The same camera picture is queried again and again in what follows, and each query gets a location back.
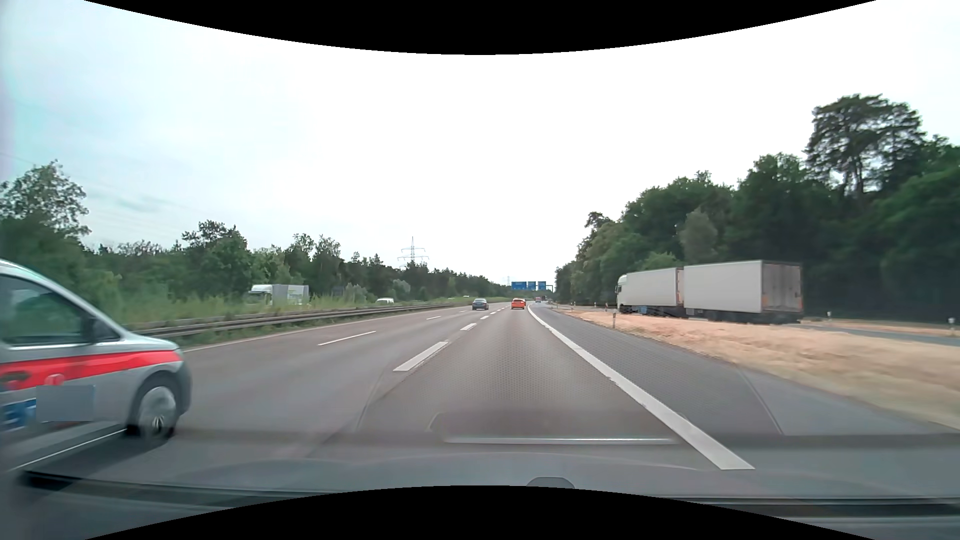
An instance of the cloud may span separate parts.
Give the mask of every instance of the cloud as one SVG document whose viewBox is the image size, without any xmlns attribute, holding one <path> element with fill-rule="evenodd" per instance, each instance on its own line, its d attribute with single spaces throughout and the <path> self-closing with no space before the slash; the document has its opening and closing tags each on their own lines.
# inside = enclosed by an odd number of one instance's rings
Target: cloud
<svg viewBox="0 0 960 540">
<path fill-rule="evenodd" d="M 169 245 L 214 219 L 252 247 L 323 233 L 390 261 L 414 236 L 431 266 L 552 282 L 588 212 L 800 153 L 811 110 L 845 93 L 884 92 L 960 136 L 945 67 L 958 9 L 874 2 L 650 46 L 446 57 L 16 0 L 0 19 L 14 117 L 0 150 L 59 159 L 97 190 L 94 232 L 115 241 Z M 877 36 L 897 44 L 860 54 Z"/>
</svg>

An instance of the side mirror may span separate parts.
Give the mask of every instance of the side mirror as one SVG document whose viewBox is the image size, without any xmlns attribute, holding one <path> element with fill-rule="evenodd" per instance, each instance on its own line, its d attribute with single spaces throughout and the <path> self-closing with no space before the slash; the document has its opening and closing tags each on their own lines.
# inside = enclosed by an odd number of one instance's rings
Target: side mirror
<svg viewBox="0 0 960 540">
<path fill-rule="evenodd" d="M 88 315 L 84 319 L 84 341 L 87 343 L 100 343 L 114 336 L 113 331 L 108 328 L 103 321 Z"/>
</svg>

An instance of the car door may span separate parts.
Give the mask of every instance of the car door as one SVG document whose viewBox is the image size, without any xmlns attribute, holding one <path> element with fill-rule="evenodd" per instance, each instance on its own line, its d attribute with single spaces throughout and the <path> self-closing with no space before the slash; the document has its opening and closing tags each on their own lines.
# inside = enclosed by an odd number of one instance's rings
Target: car door
<svg viewBox="0 0 960 540">
<path fill-rule="evenodd" d="M 40 386 L 84 383 L 88 320 L 86 311 L 42 283 L 0 274 L 0 437 L 5 443 L 83 422 L 38 421 L 36 397 Z"/>
</svg>

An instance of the asphalt road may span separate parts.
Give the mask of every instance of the asphalt road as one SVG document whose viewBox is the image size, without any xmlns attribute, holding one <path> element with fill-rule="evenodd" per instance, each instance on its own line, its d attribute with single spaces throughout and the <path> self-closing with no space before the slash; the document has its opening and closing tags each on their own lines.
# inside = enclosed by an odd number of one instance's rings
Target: asphalt road
<svg viewBox="0 0 960 540">
<path fill-rule="evenodd" d="M 550 445 L 688 470 L 799 467 L 868 483 L 909 461 L 932 469 L 902 474 L 900 489 L 957 485 L 938 484 L 935 472 L 955 469 L 956 441 L 937 438 L 953 430 L 528 306 L 188 350 L 193 407 L 171 441 L 140 453 L 119 440 L 36 469 L 203 485 L 219 467 L 264 459 Z"/>
</svg>

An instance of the power line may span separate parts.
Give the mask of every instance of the power line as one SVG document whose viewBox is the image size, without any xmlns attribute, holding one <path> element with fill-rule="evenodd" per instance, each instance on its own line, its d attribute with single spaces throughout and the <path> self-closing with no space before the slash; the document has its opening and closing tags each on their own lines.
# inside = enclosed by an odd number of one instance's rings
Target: power line
<svg viewBox="0 0 960 540">
<path fill-rule="evenodd" d="M 416 260 L 417 260 L 418 258 L 430 259 L 430 257 L 428 257 L 428 256 L 426 256 L 426 255 L 417 255 L 417 250 L 423 250 L 424 252 L 425 252 L 426 250 L 423 249 L 423 248 L 418 248 L 418 247 L 416 247 L 416 246 L 414 245 L 414 237 L 413 237 L 413 236 L 410 236 L 410 247 L 409 247 L 409 248 L 402 248 L 402 249 L 400 249 L 401 252 L 405 252 L 405 251 L 407 251 L 407 250 L 410 250 L 410 255 L 401 255 L 400 257 L 397 257 L 396 260 L 410 259 L 410 260 L 416 262 Z"/>
</svg>

